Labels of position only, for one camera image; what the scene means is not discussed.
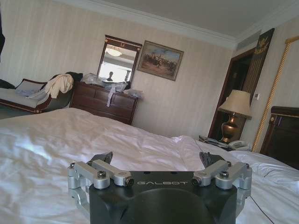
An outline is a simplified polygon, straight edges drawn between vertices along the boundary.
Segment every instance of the door frame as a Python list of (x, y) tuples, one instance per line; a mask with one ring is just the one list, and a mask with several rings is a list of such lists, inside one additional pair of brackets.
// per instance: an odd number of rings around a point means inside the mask
[(219, 96), (219, 99), (218, 99), (218, 103), (217, 103), (217, 107), (216, 107), (216, 110), (214, 112), (214, 116), (213, 116), (213, 120), (212, 120), (212, 123), (211, 123), (211, 126), (210, 126), (210, 131), (209, 131), (209, 134), (208, 134), (208, 137), (210, 137), (212, 135), (212, 132), (215, 130), (215, 122), (216, 122), (216, 115), (217, 115), (217, 109), (218, 107), (221, 105), (221, 99), (223, 97), (223, 94), (224, 94), (224, 91), (225, 91), (225, 88), (227, 86), (227, 83), (228, 83), (228, 78), (229, 78), (229, 75), (231, 73), (231, 70), (232, 70), (232, 67), (233, 67), (233, 63), (243, 57), (247, 57), (249, 55), (253, 55), (254, 54), (254, 51), (255, 51), (255, 47), (244, 52), (244, 53), (241, 53), (235, 57), (233, 57), (231, 60), (230, 60), (230, 63), (229, 63), (229, 66), (228, 66), (228, 71), (226, 73), (226, 76), (225, 76), (225, 80), (224, 80), (224, 83), (223, 83), (223, 86), (222, 86), (222, 90), (221, 90), (221, 93), (220, 93), (220, 96)]

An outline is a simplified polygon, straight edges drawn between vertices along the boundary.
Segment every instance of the brass lamp base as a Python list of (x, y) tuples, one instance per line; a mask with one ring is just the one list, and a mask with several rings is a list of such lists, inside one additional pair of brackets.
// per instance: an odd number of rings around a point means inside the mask
[(220, 141), (222, 141), (224, 143), (230, 143), (231, 142), (230, 139), (236, 134), (236, 132), (238, 130), (238, 126), (235, 123), (236, 119), (237, 119), (237, 117), (235, 116), (235, 114), (230, 114), (228, 122), (224, 122), (222, 124), (222, 126), (221, 126), (222, 139)]

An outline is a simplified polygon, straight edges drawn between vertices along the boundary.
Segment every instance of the headboard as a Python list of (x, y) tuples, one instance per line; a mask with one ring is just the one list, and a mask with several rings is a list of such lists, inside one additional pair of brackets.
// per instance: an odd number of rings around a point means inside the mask
[(299, 169), (299, 108), (271, 108), (271, 118), (261, 154)]

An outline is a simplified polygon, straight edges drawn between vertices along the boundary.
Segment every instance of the painting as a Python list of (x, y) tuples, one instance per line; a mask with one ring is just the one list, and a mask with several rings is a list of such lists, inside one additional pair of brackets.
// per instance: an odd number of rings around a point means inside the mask
[(175, 81), (184, 52), (145, 41), (138, 70)]

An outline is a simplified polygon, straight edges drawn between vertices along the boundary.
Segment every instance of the white duvet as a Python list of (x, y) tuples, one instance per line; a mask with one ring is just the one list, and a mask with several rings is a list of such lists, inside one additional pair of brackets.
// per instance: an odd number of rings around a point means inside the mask
[[(0, 223), (87, 224), (67, 194), (67, 166), (113, 151), (126, 170), (199, 170), (199, 151), (232, 154), (190, 137), (166, 138), (69, 108), (0, 120)], [(298, 223), (299, 199), (287, 187), (253, 174), (252, 198), (237, 223)]]

